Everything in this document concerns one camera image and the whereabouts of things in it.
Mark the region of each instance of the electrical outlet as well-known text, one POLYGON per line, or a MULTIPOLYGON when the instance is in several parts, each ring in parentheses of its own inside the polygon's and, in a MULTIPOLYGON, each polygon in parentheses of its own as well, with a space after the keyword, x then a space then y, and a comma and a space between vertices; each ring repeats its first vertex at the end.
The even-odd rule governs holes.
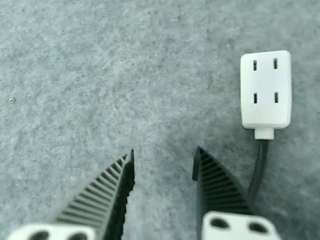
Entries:
POLYGON ((240 61, 242 125, 255 139, 274 139, 291 122, 291 55, 286 50, 248 53, 240 61))
POLYGON ((210 211, 202 221, 202 240, 281 240, 275 226, 261 216, 210 211))
POLYGON ((90 226, 35 223, 14 231, 7 240, 95 240, 96 231, 90 226))

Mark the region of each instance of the outlet slot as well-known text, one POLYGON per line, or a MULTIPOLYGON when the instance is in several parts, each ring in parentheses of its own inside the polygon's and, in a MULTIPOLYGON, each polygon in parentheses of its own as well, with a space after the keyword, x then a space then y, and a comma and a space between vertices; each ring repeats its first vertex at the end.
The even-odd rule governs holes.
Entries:
POLYGON ((273 59, 273 68, 278 69, 278 59, 277 58, 273 59))
POLYGON ((277 91, 274 93, 274 102, 275 102, 276 104, 279 102, 279 94, 278 94, 277 91))

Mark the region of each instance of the gray carpet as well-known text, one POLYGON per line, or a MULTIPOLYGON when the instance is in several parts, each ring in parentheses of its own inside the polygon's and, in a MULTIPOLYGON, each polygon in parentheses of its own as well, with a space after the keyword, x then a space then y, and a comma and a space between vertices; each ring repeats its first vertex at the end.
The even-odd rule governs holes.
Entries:
POLYGON ((248 187, 258 145, 241 125, 240 57, 272 50, 291 52, 293 112, 257 205, 283 239, 318 239, 319 11, 317 0, 0 0, 0 239, 133 148, 123 239, 194 240, 196 147, 248 187))

